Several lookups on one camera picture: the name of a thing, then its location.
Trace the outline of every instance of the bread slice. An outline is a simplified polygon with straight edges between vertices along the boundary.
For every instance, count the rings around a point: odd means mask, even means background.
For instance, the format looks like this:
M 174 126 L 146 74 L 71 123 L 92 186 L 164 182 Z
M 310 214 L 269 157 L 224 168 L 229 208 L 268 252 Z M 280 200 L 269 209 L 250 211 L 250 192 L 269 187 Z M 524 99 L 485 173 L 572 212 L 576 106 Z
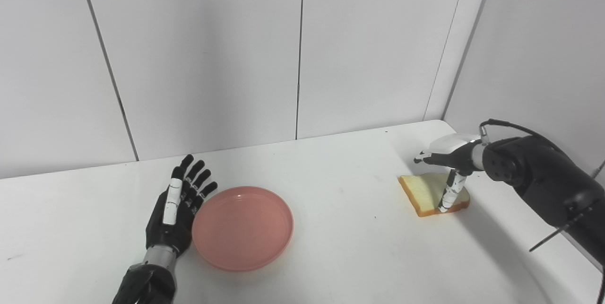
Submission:
M 448 179 L 447 174 L 426 173 L 422 175 L 403 175 L 399 177 L 399 183 L 404 188 L 412 206 L 419 217 L 432 216 L 433 214 L 441 214 L 437 209 L 445 182 Z M 471 202 L 471 196 L 466 188 L 458 195 L 458 199 L 454 205 L 445 213 L 460 211 L 468 207 Z

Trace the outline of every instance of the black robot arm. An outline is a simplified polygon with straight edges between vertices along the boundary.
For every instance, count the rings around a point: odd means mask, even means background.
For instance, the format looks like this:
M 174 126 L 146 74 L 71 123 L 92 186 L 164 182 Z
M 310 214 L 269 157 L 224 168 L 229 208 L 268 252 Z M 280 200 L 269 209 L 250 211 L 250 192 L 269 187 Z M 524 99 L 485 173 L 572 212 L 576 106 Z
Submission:
M 605 191 L 568 156 L 541 138 L 525 136 L 484 147 L 483 167 L 605 265 Z

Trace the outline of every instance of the robotic forearm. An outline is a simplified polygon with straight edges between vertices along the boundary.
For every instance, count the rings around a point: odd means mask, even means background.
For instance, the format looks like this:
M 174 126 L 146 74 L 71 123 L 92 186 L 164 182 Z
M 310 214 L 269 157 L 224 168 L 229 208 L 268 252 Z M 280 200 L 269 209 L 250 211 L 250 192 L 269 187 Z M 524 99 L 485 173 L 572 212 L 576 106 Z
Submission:
M 603 187 L 556 145 L 529 132 L 530 136 L 493 143 L 488 142 L 484 128 L 482 136 L 452 134 L 434 141 L 427 151 L 415 158 L 415 162 L 452 168 L 440 204 L 441 211 L 447 211 L 448 203 L 453 202 L 452 188 L 454 191 L 462 189 L 463 177 L 473 171 L 485 170 L 491 179 L 512 186 L 547 224 L 567 231 L 594 259 L 605 265 Z

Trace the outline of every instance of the black cable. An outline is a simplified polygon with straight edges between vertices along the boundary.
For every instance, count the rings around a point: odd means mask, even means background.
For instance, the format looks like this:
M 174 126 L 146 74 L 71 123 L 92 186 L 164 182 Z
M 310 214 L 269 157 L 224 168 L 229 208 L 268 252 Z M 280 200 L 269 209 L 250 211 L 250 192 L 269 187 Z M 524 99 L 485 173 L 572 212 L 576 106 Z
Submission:
M 553 149 L 555 149 L 555 151 L 558 151 L 558 153 L 561 153 L 565 156 L 567 156 L 564 151 L 561 150 L 561 148 L 559 148 L 556 144 L 554 144 L 552 141 L 550 141 L 549 139 L 545 138 L 545 136 L 542 136 L 541 134 L 538 134 L 538 132 L 535 132 L 531 129 L 527 129 L 525 127 L 522 127 L 520 125 L 514 124 L 514 123 L 510 123 L 507 121 L 502 121 L 502 120 L 497 120 L 497 119 L 489 119 L 487 121 L 483 121 L 479 127 L 484 127 L 486 125 L 496 125 L 499 127 L 510 127 L 510 128 L 515 128 L 517 130 L 526 132 L 527 134 L 530 134 L 532 136 L 536 136 L 536 138 L 539 138 L 541 140 L 544 140 L 546 143 L 548 143 L 551 147 L 553 147 Z
M 601 280 L 601 289 L 599 290 L 599 296 L 596 299 L 596 304 L 603 304 L 603 297 L 605 297 L 605 273 L 603 273 L 603 280 Z

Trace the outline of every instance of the cable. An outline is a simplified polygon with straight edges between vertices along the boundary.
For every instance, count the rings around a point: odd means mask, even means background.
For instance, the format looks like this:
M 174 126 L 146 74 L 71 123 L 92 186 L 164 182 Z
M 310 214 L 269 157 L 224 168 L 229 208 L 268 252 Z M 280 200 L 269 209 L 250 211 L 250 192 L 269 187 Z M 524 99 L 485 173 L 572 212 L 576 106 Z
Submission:
M 487 121 L 483 121 L 479 127 L 484 127 L 486 125 L 496 125 L 499 127 L 510 127 L 510 128 L 515 128 L 517 130 L 520 130 L 522 132 L 526 132 L 527 134 L 530 134 L 532 136 L 536 136 L 536 138 L 539 138 L 541 140 L 544 140 L 546 143 L 548 143 L 551 147 L 553 147 L 553 149 L 555 149 L 555 151 L 558 151 L 558 153 L 561 153 L 565 156 L 567 156 L 564 151 L 561 150 L 561 148 L 559 148 L 556 144 L 554 144 L 552 141 L 550 141 L 549 139 L 545 138 L 545 136 L 542 136 L 541 134 L 538 134 L 538 132 L 535 132 L 531 129 L 527 129 L 525 127 L 522 127 L 520 125 L 514 124 L 514 123 L 510 123 L 507 121 L 502 121 L 502 120 L 496 120 L 496 119 L 489 119 Z
M 603 304 L 603 297 L 605 297 L 605 273 L 603 273 L 603 280 L 601 280 L 601 289 L 599 290 L 599 296 L 596 299 L 596 304 Z
M 599 167 L 597 167 L 596 170 L 594 170 L 592 172 L 592 175 L 590 176 L 592 176 L 593 179 L 596 179 L 599 173 L 603 170 L 603 167 L 605 167 L 605 160 L 603 160 L 603 163 Z

